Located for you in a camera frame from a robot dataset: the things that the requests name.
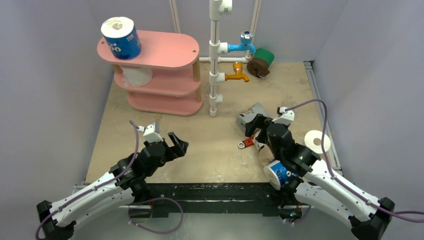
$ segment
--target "red bottle opener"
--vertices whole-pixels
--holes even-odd
[[[249,138],[247,138],[247,139],[239,142],[238,143],[238,148],[239,149],[244,149],[244,148],[247,148],[249,146],[252,146],[253,145],[253,138],[254,138],[254,136],[251,136],[251,137],[249,137]]]

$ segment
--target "beige tabletop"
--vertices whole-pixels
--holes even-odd
[[[236,116],[260,102],[272,117],[276,117],[277,107],[291,107],[312,99],[303,63],[273,63],[269,69],[271,73],[265,79],[248,74],[245,65],[243,71],[250,77],[250,82],[235,80],[219,84],[218,93],[223,95],[223,103],[218,105],[215,117],[209,115],[209,67],[209,63],[200,64],[203,106],[191,116],[134,110],[127,103],[127,92],[113,82],[86,182],[92,183],[120,159],[134,152],[135,136],[129,120],[142,126],[157,121],[160,134],[170,145],[168,132],[189,142],[186,156],[160,167],[146,180],[148,183],[267,182],[263,167],[272,155],[267,148],[258,154],[254,146],[237,147],[246,137],[236,125]],[[232,63],[220,63],[219,71],[233,73]],[[290,130],[295,141],[301,143],[310,130],[322,130],[314,104],[307,104],[294,112],[295,120]]]

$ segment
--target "pink shelf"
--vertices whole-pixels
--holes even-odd
[[[126,99],[136,110],[181,116],[193,115],[202,107],[202,101],[197,102],[195,94],[176,97],[134,92]]]
[[[153,72],[153,77],[144,86],[125,86],[124,75],[122,73],[115,73],[113,79],[119,87],[131,92],[177,97],[194,93],[201,84],[200,81],[195,81],[191,67],[178,70],[153,68],[151,71]]]
[[[114,57],[103,37],[97,44],[98,55],[111,64],[181,69],[199,57],[199,44],[189,35],[171,32],[137,30],[141,53],[136,58],[121,60]]]

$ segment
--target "green tape roll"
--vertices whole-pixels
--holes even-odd
[[[274,61],[274,54],[263,48],[256,49],[253,57],[265,60],[268,63],[268,66],[271,66],[271,63]]]

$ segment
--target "faucet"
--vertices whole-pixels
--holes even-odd
[[[225,81],[227,80],[244,80],[245,83],[249,82],[249,77],[243,73],[243,63],[236,62],[232,65],[235,74],[228,75],[225,74]]]
[[[240,37],[240,44],[233,45],[228,44],[228,52],[234,51],[247,51],[249,50],[251,54],[256,52],[255,46],[252,44],[253,33],[250,31],[242,31]]]

